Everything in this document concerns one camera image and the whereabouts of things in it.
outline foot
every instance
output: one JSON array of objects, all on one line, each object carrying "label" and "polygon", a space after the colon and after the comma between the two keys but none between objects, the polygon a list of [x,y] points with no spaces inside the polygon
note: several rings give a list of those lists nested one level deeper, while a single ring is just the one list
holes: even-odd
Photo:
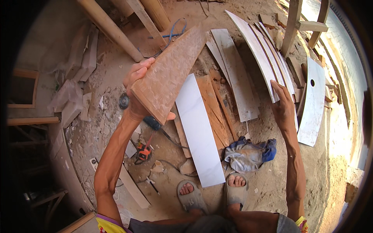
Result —
[{"label": "foot", "polygon": [[[228,177],[228,186],[242,187],[242,186],[245,186],[245,184],[246,184],[246,181],[240,176],[230,175]],[[234,203],[234,204],[228,205],[228,212],[229,211],[239,211],[240,205],[241,205],[240,203]]]},{"label": "foot", "polygon": [[[180,194],[185,195],[185,194],[193,192],[193,190],[194,190],[193,185],[191,183],[186,183],[181,187]],[[189,210],[189,213],[195,216],[203,215],[203,211],[201,209],[191,209]]]}]

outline blue rope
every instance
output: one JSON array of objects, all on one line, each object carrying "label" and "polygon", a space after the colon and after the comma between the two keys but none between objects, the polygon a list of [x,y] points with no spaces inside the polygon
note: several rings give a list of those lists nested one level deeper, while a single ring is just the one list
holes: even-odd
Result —
[{"label": "blue rope", "polygon": [[[185,20],[185,25],[184,25],[184,27],[183,27],[181,33],[172,34],[172,33],[173,33],[173,29],[174,29],[176,23],[179,22],[180,19],[184,19],[184,20]],[[171,28],[171,31],[170,31],[170,34],[169,34],[169,35],[164,35],[164,36],[162,36],[163,38],[164,38],[164,37],[168,37],[168,38],[169,38],[167,45],[166,45],[163,49],[161,49],[159,52],[157,52],[154,56],[151,56],[151,57],[156,58],[159,54],[161,54],[161,53],[162,53],[162,52],[163,52],[163,51],[168,47],[168,45],[170,44],[170,42],[171,42],[171,37],[174,37],[174,36],[177,36],[177,35],[182,35],[182,34],[184,33],[185,28],[187,27],[187,20],[186,20],[185,18],[180,18],[180,19],[178,19],[178,20],[177,20],[177,21],[172,25],[172,28]]]}]

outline sandal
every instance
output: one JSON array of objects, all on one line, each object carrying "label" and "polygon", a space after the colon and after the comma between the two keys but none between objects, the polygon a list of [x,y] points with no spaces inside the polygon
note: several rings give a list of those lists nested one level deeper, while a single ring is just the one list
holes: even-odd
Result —
[{"label": "sandal", "polygon": [[[231,176],[240,176],[245,180],[245,185],[242,187],[232,187],[228,185],[228,178]],[[234,204],[234,203],[240,203],[240,210],[245,205],[247,194],[248,194],[249,186],[247,184],[247,179],[242,174],[239,174],[237,172],[231,173],[227,176],[226,182],[224,184],[224,193],[227,197],[227,205]]]},{"label": "sandal", "polygon": [[[190,183],[191,185],[193,185],[194,189],[192,192],[188,194],[181,195],[180,190],[183,187],[183,185],[185,185],[186,183]],[[206,215],[209,214],[209,210],[207,209],[207,205],[205,203],[205,200],[202,197],[201,191],[197,188],[197,185],[193,181],[191,180],[181,181],[178,184],[177,192],[178,192],[180,203],[182,204],[182,206],[184,207],[186,211],[189,212],[189,210],[191,209],[201,209],[202,211],[205,212]]]}]

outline hand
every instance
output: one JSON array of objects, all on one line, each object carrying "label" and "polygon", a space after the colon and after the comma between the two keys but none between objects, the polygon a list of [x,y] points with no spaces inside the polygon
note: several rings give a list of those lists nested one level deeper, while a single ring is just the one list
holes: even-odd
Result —
[{"label": "hand", "polygon": [[278,127],[281,132],[295,130],[294,103],[288,89],[273,80],[270,82],[280,98],[279,105],[278,102],[272,104],[273,114]]},{"label": "hand", "polygon": [[[130,98],[129,101],[129,110],[130,115],[137,119],[142,120],[144,117],[150,115],[149,112],[145,109],[145,107],[137,100],[137,98],[133,95],[130,91],[132,84],[145,76],[147,70],[155,62],[155,58],[151,57],[145,61],[140,63],[135,63],[132,65],[131,70],[128,74],[123,78],[123,85],[126,88],[127,95]],[[168,113],[167,120],[175,119],[175,114],[170,112]]]}]

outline cloth rag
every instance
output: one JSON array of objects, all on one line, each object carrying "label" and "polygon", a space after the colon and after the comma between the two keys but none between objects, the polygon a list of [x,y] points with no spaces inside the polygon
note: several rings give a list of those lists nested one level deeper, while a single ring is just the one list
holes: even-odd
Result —
[{"label": "cloth rag", "polygon": [[224,160],[239,173],[258,171],[264,162],[271,161],[276,155],[276,139],[253,144],[241,136],[238,141],[225,149]]}]

